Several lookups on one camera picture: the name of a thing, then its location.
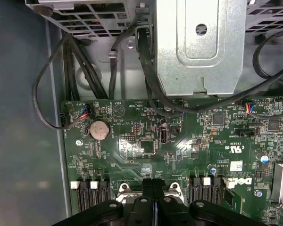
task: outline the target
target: integrated circuit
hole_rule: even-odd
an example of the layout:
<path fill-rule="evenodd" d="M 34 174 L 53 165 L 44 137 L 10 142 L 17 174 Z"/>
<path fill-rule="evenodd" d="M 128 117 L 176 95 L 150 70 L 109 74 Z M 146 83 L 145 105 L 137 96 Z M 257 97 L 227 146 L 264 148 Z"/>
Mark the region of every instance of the integrated circuit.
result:
<path fill-rule="evenodd" d="M 280 121 L 279 120 L 269 120 L 268 121 L 268 130 L 269 131 L 278 131 L 280 127 Z"/>
<path fill-rule="evenodd" d="M 153 153 L 154 152 L 154 144 L 152 140 L 141 140 L 141 149 L 144 149 L 144 153 Z"/>
<path fill-rule="evenodd" d="M 213 114 L 213 125 L 224 125 L 225 115 L 223 113 Z"/>

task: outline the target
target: capacitor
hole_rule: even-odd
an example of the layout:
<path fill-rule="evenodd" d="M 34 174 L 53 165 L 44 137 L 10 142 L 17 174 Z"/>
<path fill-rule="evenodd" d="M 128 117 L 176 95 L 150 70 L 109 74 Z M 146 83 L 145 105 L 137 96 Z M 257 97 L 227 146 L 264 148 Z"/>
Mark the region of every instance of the capacitor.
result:
<path fill-rule="evenodd" d="M 262 193 L 262 191 L 260 191 L 260 190 L 256 190 L 255 193 L 254 193 L 254 195 L 255 195 L 256 197 L 262 197 L 262 196 L 263 196 L 263 193 Z"/>
<path fill-rule="evenodd" d="M 88 129 L 89 134 L 96 140 L 104 140 L 111 132 L 111 127 L 104 120 L 95 120 Z"/>
<path fill-rule="evenodd" d="M 257 160 L 260 160 L 263 155 L 264 155 L 263 152 L 258 152 L 258 153 L 256 154 L 256 159 L 257 159 Z"/>
<path fill-rule="evenodd" d="M 213 164 L 208 165 L 208 170 L 211 174 L 215 174 L 217 172 L 215 166 Z"/>
<path fill-rule="evenodd" d="M 264 154 L 264 152 L 259 152 L 256 154 L 256 159 L 262 163 L 267 163 L 269 161 L 269 157 Z"/>
<path fill-rule="evenodd" d="M 260 158 L 260 161 L 261 161 L 262 163 L 267 163 L 267 162 L 269 161 L 269 157 L 266 156 L 266 155 L 263 155 L 263 156 Z"/>

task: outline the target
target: white sticker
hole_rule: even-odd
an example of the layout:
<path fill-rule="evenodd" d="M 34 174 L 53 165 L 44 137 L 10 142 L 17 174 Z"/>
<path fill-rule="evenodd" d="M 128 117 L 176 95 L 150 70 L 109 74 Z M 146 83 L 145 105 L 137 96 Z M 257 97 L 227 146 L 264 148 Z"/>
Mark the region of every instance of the white sticker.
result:
<path fill-rule="evenodd" d="M 231 161 L 230 171 L 242 171 L 243 161 Z"/>

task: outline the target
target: screw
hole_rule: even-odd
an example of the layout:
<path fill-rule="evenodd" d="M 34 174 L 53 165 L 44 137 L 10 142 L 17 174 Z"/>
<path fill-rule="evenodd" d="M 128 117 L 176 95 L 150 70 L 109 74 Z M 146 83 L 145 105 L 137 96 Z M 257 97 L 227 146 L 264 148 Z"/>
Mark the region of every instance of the screw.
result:
<path fill-rule="evenodd" d="M 83 141 L 81 139 L 77 139 L 77 140 L 75 140 L 75 144 L 77 146 L 82 146 L 83 145 Z"/>
<path fill-rule="evenodd" d="M 197 202 L 197 203 L 196 203 L 196 206 L 198 206 L 198 207 L 204 207 L 204 204 L 203 204 L 202 202 Z"/>
<path fill-rule="evenodd" d="M 164 201 L 165 201 L 165 202 L 170 202 L 170 201 L 171 201 L 171 198 L 166 197 L 166 198 L 164 198 Z"/>
<path fill-rule="evenodd" d="M 172 110 L 172 109 L 171 109 L 170 107 L 168 107 L 168 106 L 164 106 L 164 109 L 165 109 L 167 112 L 169 112 L 169 111 Z"/>
<path fill-rule="evenodd" d="M 133 49 L 133 48 L 134 48 L 134 41 L 133 41 L 133 40 L 129 40 L 129 41 L 127 42 L 127 47 L 128 47 L 129 49 Z"/>
<path fill-rule="evenodd" d="M 262 197 L 262 196 L 263 196 L 262 191 L 260 191 L 260 190 L 256 190 L 256 192 L 255 192 L 255 196 L 257 196 L 257 197 Z"/>

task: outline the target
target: motherboard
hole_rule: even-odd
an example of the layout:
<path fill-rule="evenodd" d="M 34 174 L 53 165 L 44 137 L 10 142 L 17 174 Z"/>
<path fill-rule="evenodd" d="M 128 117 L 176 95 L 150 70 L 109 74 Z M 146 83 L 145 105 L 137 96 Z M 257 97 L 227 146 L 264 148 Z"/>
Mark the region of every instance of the motherboard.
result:
<path fill-rule="evenodd" d="M 193 107 L 218 98 L 175 101 Z M 147 100 L 63 102 L 61 109 L 63 124 L 87 109 L 64 130 L 73 214 L 117 198 L 127 186 L 138 194 L 144 178 L 161 178 L 166 191 L 180 187 L 187 206 L 204 199 L 283 224 L 283 117 L 249 115 L 283 113 L 283 97 L 254 97 L 177 118 L 156 114 Z"/>

